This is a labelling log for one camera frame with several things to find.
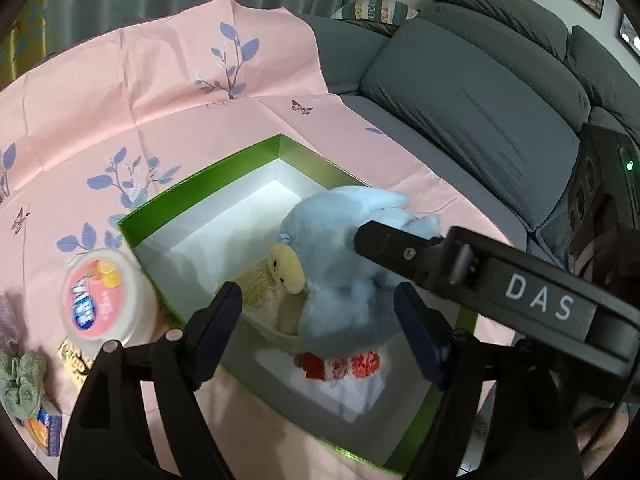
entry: green box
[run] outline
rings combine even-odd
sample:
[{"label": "green box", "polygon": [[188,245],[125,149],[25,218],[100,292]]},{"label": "green box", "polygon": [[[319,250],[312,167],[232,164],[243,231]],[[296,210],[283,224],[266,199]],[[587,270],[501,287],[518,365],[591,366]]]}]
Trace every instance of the green box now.
[{"label": "green box", "polygon": [[[268,254],[295,203],[347,185],[364,184],[278,135],[162,192],[122,219],[120,229],[169,309],[185,323],[209,304],[220,283]],[[439,308],[434,302],[430,298],[430,306]],[[475,327],[476,314],[444,302],[441,310],[456,327]],[[289,355],[241,320],[222,365],[273,409],[338,452],[405,474],[442,394],[420,376],[402,335],[381,350],[381,359],[383,368],[366,384],[310,381],[302,371],[296,374]]]}]

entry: sofa cushion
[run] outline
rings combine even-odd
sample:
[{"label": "sofa cushion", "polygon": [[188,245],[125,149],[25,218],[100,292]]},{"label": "sofa cushion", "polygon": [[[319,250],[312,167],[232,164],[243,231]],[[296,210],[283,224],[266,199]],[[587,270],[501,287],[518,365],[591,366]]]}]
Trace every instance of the sofa cushion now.
[{"label": "sofa cushion", "polygon": [[355,92],[371,61],[388,38],[350,23],[300,14],[313,29],[324,81],[333,94]]},{"label": "sofa cushion", "polygon": [[563,60],[569,31],[554,13],[532,0],[434,0],[476,10],[498,20]]},{"label": "sofa cushion", "polygon": [[527,232],[521,220],[482,184],[463,170],[450,156],[431,144],[420,133],[394,117],[375,102],[362,96],[345,95],[342,102],[365,118],[404,149],[423,161],[433,173],[466,196],[513,243],[524,250]]},{"label": "sofa cushion", "polygon": [[625,130],[625,127],[622,125],[622,123],[620,123],[619,120],[617,120],[604,108],[600,108],[599,106],[594,106],[591,109],[591,113],[589,114],[589,124],[595,124],[596,126],[600,126],[601,128],[614,130],[615,132],[628,135],[628,132]]},{"label": "sofa cushion", "polygon": [[591,104],[611,113],[640,143],[640,86],[613,55],[576,25],[565,64],[584,86]]},{"label": "sofa cushion", "polygon": [[536,230],[534,238],[553,263],[572,272],[569,261],[571,225],[569,224],[568,197],[569,189],[566,188],[554,210]]},{"label": "sofa cushion", "polygon": [[390,38],[400,25],[417,15],[418,11],[413,7],[395,0],[362,0],[340,7],[331,18],[354,23]]},{"label": "sofa cushion", "polygon": [[419,17],[484,50],[533,88],[574,131],[579,132],[588,120],[591,104],[574,75],[513,29],[480,12],[439,2],[430,2]]},{"label": "sofa cushion", "polygon": [[569,180],[578,139],[566,121],[487,53],[427,20],[400,27],[360,92],[443,149],[532,231]]},{"label": "sofa cushion", "polygon": [[531,254],[532,256],[535,256],[539,260],[543,260],[544,262],[547,262],[548,264],[553,264],[553,265],[558,264],[551,256],[549,256],[549,254],[542,247],[540,247],[537,243],[535,243],[535,241],[533,241],[532,238],[529,238],[527,240],[527,253]]}]

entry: floral pattern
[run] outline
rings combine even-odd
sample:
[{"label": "floral pattern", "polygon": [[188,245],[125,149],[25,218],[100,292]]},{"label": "floral pattern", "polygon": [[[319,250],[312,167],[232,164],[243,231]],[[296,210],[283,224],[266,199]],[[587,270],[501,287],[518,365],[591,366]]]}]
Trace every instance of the floral pattern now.
[{"label": "floral pattern", "polygon": [[226,91],[229,99],[235,99],[246,88],[246,83],[238,82],[240,70],[246,62],[251,61],[258,53],[260,40],[253,38],[242,44],[235,28],[228,23],[220,23],[220,33],[224,36],[225,41],[220,48],[212,48],[211,53],[219,59],[216,64],[225,71],[226,84],[218,80],[215,80],[212,84],[203,79],[198,71],[196,71],[194,83],[200,86],[205,94],[221,89]]},{"label": "floral pattern", "polygon": [[[127,162],[126,158],[126,148],[119,149],[113,157],[108,156],[104,173],[88,178],[86,184],[95,190],[116,188],[120,194],[120,205],[128,211],[139,208],[148,200],[149,186],[153,182],[165,186],[174,180],[175,174],[181,168],[181,166],[174,166],[163,171],[160,167],[160,159],[153,156],[146,161],[146,171],[142,171],[141,155],[130,162]],[[109,230],[105,231],[104,247],[119,249],[122,246],[123,237],[117,232],[118,222],[125,216],[126,214],[117,213],[107,218],[107,222],[116,231],[116,234]],[[65,236],[56,242],[56,246],[63,253],[71,253],[76,249],[82,249],[85,252],[93,251],[96,248],[97,238],[95,228],[86,222],[80,237]]]},{"label": "floral pattern", "polygon": [[0,150],[0,202],[2,202],[3,195],[5,198],[11,195],[9,170],[15,164],[15,155],[15,143],[11,144],[4,153]]},{"label": "floral pattern", "polygon": [[297,367],[302,368],[307,379],[317,381],[341,381],[353,376],[366,379],[380,370],[380,355],[375,350],[351,358],[322,360],[307,352],[295,358]]}]

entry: plush toy beak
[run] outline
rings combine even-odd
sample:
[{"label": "plush toy beak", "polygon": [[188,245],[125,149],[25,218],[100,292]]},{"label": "plush toy beak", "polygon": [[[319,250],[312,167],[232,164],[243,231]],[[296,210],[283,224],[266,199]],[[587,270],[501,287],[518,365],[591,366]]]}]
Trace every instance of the plush toy beak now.
[{"label": "plush toy beak", "polygon": [[277,243],[269,254],[269,270],[289,294],[299,294],[305,288],[305,271],[296,251],[290,245]]}]

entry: snack package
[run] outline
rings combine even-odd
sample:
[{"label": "snack package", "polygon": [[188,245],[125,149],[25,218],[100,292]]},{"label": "snack package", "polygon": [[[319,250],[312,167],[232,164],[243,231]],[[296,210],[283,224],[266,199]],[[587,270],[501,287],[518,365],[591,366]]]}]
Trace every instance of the snack package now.
[{"label": "snack package", "polygon": [[47,456],[60,456],[62,414],[47,397],[42,399],[38,415],[27,420],[24,428]]},{"label": "snack package", "polygon": [[83,354],[68,337],[58,346],[58,357],[78,390],[81,390],[94,361]]}]

